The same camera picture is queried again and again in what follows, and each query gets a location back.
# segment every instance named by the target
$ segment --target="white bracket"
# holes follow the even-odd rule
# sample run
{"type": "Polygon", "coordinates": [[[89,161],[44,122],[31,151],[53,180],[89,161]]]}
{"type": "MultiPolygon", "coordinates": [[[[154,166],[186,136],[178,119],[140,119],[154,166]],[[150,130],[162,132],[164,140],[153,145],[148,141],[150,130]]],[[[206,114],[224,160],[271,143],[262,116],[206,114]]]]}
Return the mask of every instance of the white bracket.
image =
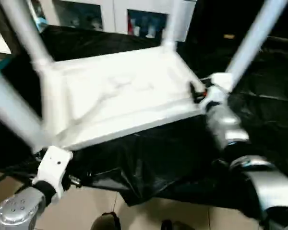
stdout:
{"type": "Polygon", "coordinates": [[[38,181],[49,183],[56,190],[56,198],[61,199],[64,192],[62,178],[71,159],[72,152],[50,146],[38,167],[37,176],[32,184],[38,181]]]}
{"type": "Polygon", "coordinates": [[[233,83],[231,73],[214,73],[209,78],[213,86],[208,88],[207,96],[199,104],[203,114],[206,113],[205,109],[209,102],[227,103],[228,93],[233,83]]]}

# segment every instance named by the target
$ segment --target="black tarp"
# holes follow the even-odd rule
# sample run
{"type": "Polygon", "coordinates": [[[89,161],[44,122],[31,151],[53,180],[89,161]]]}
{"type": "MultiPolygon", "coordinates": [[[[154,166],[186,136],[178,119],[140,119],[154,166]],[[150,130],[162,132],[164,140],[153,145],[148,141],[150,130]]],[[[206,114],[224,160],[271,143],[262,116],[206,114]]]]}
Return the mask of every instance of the black tarp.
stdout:
{"type": "MultiPolygon", "coordinates": [[[[56,61],[158,45],[150,39],[55,26],[42,38],[56,61]]],[[[218,39],[217,45],[202,46],[200,39],[189,40],[179,44],[178,53],[200,78],[223,72],[239,44],[218,39]]],[[[11,59],[2,73],[41,114],[39,81],[28,56],[11,59]]],[[[265,43],[229,105],[241,117],[256,153],[288,175],[287,43],[265,43]]],[[[220,161],[223,157],[204,117],[198,116],[76,151],[68,173],[84,186],[119,191],[128,205],[158,196],[239,208],[241,197],[220,161]]],[[[23,179],[36,173],[37,166],[29,149],[0,125],[0,170],[23,179]]]]}

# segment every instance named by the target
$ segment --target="tiled floor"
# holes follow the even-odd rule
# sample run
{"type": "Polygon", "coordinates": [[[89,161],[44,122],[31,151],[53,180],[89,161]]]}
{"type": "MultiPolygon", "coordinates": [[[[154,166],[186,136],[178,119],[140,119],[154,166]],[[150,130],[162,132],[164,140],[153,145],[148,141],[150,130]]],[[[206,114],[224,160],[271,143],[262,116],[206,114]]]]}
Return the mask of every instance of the tiled floor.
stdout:
{"type": "MultiPolygon", "coordinates": [[[[21,186],[12,178],[0,182],[0,200],[21,186]]],[[[256,221],[240,212],[167,199],[128,207],[120,194],[112,191],[71,187],[62,200],[51,204],[36,223],[38,230],[89,230],[102,213],[115,211],[122,230],[159,230],[161,222],[179,221],[196,230],[258,230],[256,221]]]]}

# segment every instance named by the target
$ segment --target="white cabinet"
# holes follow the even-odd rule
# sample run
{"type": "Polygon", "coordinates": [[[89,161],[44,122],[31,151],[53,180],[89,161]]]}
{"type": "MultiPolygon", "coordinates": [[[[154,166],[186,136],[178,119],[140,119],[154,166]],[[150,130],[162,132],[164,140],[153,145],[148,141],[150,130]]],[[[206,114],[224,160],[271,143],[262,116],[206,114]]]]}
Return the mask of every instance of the white cabinet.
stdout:
{"type": "MultiPolygon", "coordinates": [[[[40,3],[51,25],[158,37],[172,12],[173,0],[40,0],[40,3]]],[[[181,0],[181,4],[175,36],[178,41],[185,41],[196,1],[181,0]]]]}

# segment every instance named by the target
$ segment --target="glass cabinet door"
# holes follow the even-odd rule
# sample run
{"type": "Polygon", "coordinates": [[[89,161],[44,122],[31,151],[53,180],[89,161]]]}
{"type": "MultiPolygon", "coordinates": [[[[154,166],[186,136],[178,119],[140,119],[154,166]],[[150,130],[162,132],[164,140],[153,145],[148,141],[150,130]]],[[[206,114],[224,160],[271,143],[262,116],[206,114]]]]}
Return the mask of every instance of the glass cabinet door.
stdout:
{"type": "MultiPolygon", "coordinates": [[[[114,0],[116,32],[148,38],[164,33],[173,0],[114,0]]],[[[185,41],[196,0],[181,1],[177,40],[185,41]]]]}
{"type": "Polygon", "coordinates": [[[36,23],[36,27],[42,32],[48,25],[40,0],[27,0],[29,10],[36,23]]]}
{"type": "Polygon", "coordinates": [[[112,0],[43,0],[51,25],[115,32],[112,0]]]}

